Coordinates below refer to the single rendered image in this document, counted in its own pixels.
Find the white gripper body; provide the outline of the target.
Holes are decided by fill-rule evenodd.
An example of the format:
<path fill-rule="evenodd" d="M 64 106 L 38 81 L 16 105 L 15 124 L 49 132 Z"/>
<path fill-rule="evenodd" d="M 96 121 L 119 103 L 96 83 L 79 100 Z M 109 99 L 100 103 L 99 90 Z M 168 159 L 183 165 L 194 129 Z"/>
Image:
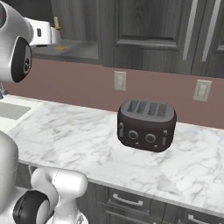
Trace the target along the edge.
<path fill-rule="evenodd" d="M 51 28 L 51 43 L 56 45 L 60 42 L 60 33 L 54 27 Z"/>

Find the tan candle on gold holder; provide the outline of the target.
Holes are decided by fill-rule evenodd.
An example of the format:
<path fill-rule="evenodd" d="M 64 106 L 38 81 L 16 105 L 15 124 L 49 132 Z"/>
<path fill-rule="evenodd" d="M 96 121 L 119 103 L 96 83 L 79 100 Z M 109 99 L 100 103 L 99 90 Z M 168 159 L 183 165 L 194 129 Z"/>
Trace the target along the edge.
<path fill-rule="evenodd" d="M 59 23 L 59 19 L 58 17 L 54 17 L 54 23 L 55 23 L 55 29 L 58 31 L 59 33 L 59 45 L 56 47 L 57 51 L 63 51 L 66 50 L 67 47 L 61 44 L 61 27 L 60 27 L 60 23 Z"/>

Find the silver tap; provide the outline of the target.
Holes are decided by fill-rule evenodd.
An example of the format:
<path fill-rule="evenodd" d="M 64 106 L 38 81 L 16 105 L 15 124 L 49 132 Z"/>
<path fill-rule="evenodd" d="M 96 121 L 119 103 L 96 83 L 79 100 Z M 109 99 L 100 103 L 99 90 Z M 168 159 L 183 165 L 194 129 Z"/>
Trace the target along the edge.
<path fill-rule="evenodd" d="M 4 98 L 5 95 L 8 94 L 8 91 L 4 88 L 4 85 L 1 85 L 0 87 L 0 100 Z"/>

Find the white sink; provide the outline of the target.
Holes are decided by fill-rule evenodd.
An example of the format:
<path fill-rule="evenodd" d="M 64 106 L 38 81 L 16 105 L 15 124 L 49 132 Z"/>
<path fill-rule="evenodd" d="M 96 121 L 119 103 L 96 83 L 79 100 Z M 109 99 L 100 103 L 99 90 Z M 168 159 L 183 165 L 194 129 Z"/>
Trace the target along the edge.
<path fill-rule="evenodd" d="M 0 100 L 0 130 L 7 133 L 41 106 L 40 102 L 6 95 Z"/>

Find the dark grey toaster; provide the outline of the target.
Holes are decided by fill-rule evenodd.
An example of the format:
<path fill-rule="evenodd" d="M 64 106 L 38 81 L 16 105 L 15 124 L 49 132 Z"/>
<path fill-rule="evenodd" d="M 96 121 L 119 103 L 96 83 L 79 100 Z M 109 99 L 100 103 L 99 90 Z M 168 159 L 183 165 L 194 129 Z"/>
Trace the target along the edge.
<path fill-rule="evenodd" d="M 172 144 L 176 122 L 171 105 L 130 99 L 117 112 L 117 138 L 125 146 L 162 152 Z"/>

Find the grey base cupboard door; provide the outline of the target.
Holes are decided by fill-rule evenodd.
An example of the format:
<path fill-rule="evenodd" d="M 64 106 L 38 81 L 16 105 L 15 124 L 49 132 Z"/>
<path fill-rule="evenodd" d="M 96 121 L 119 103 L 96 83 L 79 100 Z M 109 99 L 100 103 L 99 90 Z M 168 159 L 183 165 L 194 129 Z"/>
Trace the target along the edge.
<path fill-rule="evenodd" d="M 17 167 L 16 186 L 31 189 L 31 176 L 35 170 L 35 166 L 19 163 Z"/>

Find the grey drawer front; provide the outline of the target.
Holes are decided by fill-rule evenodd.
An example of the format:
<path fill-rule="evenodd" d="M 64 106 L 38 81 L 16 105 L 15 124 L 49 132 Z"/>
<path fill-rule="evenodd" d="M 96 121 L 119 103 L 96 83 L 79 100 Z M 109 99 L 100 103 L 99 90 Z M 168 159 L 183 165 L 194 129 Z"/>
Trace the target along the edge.
<path fill-rule="evenodd" d="M 195 224 L 188 220 L 188 214 L 192 214 L 196 219 L 209 222 L 210 224 L 224 224 L 224 218 L 189 209 L 185 209 L 183 212 L 183 218 L 182 218 L 183 224 Z"/>
<path fill-rule="evenodd" d="M 127 205 L 127 204 L 122 203 L 122 202 L 120 202 L 116 199 L 113 199 L 112 196 L 113 196 L 114 193 L 118 194 L 118 196 L 120 198 L 123 198 L 123 199 L 126 199 L 126 200 L 131 200 L 131 201 L 135 201 L 135 202 L 138 202 L 139 200 L 141 200 L 143 202 L 143 206 Z M 142 214 L 148 214 L 149 213 L 150 200 L 143 197 L 143 196 L 134 194 L 132 192 L 125 192 L 125 191 L 117 190 L 117 189 L 114 189 L 114 188 L 109 188 L 108 189 L 108 198 L 109 198 L 109 201 L 115 206 L 119 206 L 121 208 L 126 208 L 126 209 L 129 209 L 130 211 L 139 212 L 139 213 L 142 213 Z"/>
<path fill-rule="evenodd" d="M 127 210 L 127 209 L 122 209 L 122 208 L 119 208 L 117 206 L 111 206 L 111 205 L 103 204 L 103 203 L 100 203 L 100 202 L 97 203 L 97 210 L 98 210 L 99 224 L 109 224 L 109 219 L 108 219 L 108 216 L 106 214 L 107 211 L 110 211 L 110 212 L 113 212 L 113 213 L 116 213 L 116 214 L 121 214 L 121 215 L 131 217 L 131 218 L 140 219 L 141 221 L 155 221 L 157 224 L 162 224 L 161 220 L 151 218 L 148 215 L 143 215 L 143 214 L 140 214 L 140 213 L 134 213 L 134 212 L 131 212 L 130 210 Z"/>

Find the open grey wall cupboard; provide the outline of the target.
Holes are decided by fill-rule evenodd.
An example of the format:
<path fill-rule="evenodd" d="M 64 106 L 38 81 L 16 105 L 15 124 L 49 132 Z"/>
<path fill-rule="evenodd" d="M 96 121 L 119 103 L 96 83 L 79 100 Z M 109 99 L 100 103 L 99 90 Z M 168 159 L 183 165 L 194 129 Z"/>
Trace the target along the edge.
<path fill-rule="evenodd" d="M 96 0 L 2 0 L 22 16 L 54 25 L 57 17 L 61 26 L 61 44 L 35 47 L 37 59 L 74 61 L 99 64 Z"/>

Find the beige wall socket plate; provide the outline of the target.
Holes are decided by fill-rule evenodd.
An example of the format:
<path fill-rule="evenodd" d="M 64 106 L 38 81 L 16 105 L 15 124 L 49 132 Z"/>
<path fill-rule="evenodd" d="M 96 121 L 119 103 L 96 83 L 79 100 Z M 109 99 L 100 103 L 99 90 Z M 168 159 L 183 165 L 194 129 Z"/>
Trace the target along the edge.
<path fill-rule="evenodd" d="M 126 90 L 126 73 L 115 71 L 114 76 L 115 76 L 115 90 L 125 91 Z"/>
<path fill-rule="evenodd" d="M 206 102 L 210 93 L 212 82 L 210 80 L 197 80 L 193 94 L 195 101 Z"/>

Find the grey wall cupboard door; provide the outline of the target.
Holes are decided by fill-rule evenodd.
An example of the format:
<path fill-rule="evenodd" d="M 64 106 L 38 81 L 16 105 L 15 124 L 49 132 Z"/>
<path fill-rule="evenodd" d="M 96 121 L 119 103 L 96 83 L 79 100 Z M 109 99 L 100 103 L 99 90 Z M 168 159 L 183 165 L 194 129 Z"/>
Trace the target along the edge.
<path fill-rule="evenodd" d="M 206 0 L 199 0 L 186 60 L 182 60 L 193 0 L 99 0 L 105 67 L 189 74 Z"/>
<path fill-rule="evenodd" d="M 214 3 L 215 0 L 206 0 L 192 64 L 192 75 L 224 79 L 224 0 L 220 2 L 220 10 L 206 62 L 201 61 Z"/>

